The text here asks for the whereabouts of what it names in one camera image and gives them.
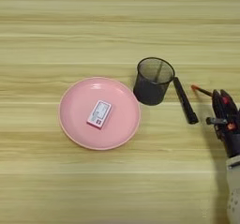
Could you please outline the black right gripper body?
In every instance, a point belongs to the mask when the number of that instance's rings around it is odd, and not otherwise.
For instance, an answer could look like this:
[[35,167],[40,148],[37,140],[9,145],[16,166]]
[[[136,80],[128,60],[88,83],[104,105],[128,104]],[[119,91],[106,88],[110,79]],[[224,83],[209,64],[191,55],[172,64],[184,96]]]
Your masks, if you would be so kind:
[[214,126],[217,138],[223,142],[228,157],[240,156],[240,129],[235,122],[207,117],[206,124]]

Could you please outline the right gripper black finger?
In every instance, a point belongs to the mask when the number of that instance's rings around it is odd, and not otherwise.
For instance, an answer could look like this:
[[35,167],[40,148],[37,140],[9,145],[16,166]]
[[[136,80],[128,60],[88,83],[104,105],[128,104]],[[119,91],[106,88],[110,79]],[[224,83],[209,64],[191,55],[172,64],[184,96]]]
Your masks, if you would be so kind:
[[222,106],[222,98],[220,93],[217,90],[213,91],[212,106],[213,106],[216,118],[224,119],[225,114]]
[[220,95],[221,95],[221,116],[224,119],[236,116],[238,114],[238,110],[232,97],[223,89],[220,90]]

